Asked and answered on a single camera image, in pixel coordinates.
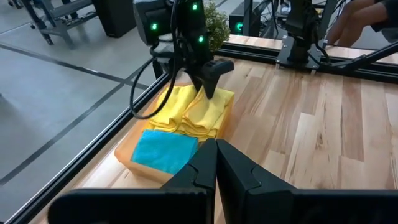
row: concrete floor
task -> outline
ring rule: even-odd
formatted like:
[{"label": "concrete floor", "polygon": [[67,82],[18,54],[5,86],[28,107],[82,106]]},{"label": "concrete floor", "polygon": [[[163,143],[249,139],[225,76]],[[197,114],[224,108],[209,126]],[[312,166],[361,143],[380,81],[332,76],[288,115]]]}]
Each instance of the concrete floor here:
[{"label": "concrete floor", "polygon": [[[219,10],[230,13],[241,1],[227,0]],[[0,221],[127,108],[130,86],[123,81],[150,58],[137,29],[112,39],[92,19],[70,30],[76,44],[70,50],[58,37],[49,46],[29,22],[24,9],[0,0]],[[366,29],[355,47],[386,44],[381,34]],[[154,80],[149,68],[136,95]]]}]

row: yellow cloth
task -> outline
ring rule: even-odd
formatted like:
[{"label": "yellow cloth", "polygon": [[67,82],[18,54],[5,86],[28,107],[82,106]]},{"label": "yellow cloth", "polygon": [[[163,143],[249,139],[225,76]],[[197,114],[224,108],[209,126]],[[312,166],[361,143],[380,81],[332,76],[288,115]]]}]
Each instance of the yellow cloth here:
[{"label": "yellow cloth", "polygon": [[217,88],[212,99],[208,99],[202,88],[184,111],[178,132],[196,137],[200,142],[217,137],[233,96],[233,92]]},{"label": "yellow cloth", "polygon": [[[166,96],[168,88],[166,88],[159,96],[155,109],[162,103]],[[174,132],[178,129],[182,122],[182,114],[188,105],[193,101],[197,92],[193,85],[175,86],[172,94],[167,100],[164,107],[159,113],[153,116],[147,123],[146,129]]]},{"label": "yellow cloth", "polygon": [[[159,96],[156,107],[164,99],[167,89]],[[202,88],[196,95],[193,85],[176,86],[164,108],[147,122],[146,129],[175,132],[198,138],[199,142],[217,137],[233,103],[234,93],[217,88],[212,99]]]}]

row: orange tray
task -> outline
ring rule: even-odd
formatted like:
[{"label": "orange tray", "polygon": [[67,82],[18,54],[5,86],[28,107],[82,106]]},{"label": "orange tray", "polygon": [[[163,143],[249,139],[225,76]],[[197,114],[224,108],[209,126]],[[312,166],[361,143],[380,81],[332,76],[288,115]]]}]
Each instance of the orange tray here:
[{"label": "orange tray", "polygon": [[[158,96],[156,96],[156,99],[150,104],[148,109],[146,109],[144,114],[149,114],[155,109],[154,106],[156,104],[158,97],[159,94]],[[227,114],[224,117],[224,121],[222,122],[220,130],[218,130],[216,137],[217,139],[223,138],[225,129],[229,123],[228,122],[229,118],[231,117],[232,105],[233,105],[233,98],[231,99],[231,103],[227,107]],[[173,175],[131,161],[132,154],[134,153],[138,140],[141,137],[142,132],[144,131],[146,122],[147,121],[137,121],[137,123],[132,127],[127,136],[121,141],[119,146],[115,149],[114,155],[116,156],[118,161],[121,162],[132,173],[141,175],[150,180],[154,180],[156,182],[163,184],[166,183]]]}]

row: potted plant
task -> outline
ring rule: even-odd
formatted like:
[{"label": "potted plant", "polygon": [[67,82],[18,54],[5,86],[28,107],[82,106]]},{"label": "potted plant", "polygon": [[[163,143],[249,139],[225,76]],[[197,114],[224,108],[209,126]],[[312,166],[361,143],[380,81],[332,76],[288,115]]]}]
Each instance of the potted plant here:
[{"label": "potted plant", "polygon": [[212,0],[205,3],[206,27],[210,51],[217,51],[224,41],[229,40],[230,30],[227,25],[228,16],[217,10],[216,3]]}]

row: person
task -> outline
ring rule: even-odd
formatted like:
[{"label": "person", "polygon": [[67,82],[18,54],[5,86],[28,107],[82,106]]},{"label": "person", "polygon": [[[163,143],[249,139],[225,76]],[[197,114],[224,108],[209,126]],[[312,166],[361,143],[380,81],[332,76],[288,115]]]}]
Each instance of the person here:
[{"label": "person", "polygon": [[354,0],[346,4],[332,25],[326,40],[329,45],[351,47],[366,26],[375,32],[398,27],[398,0]]}]

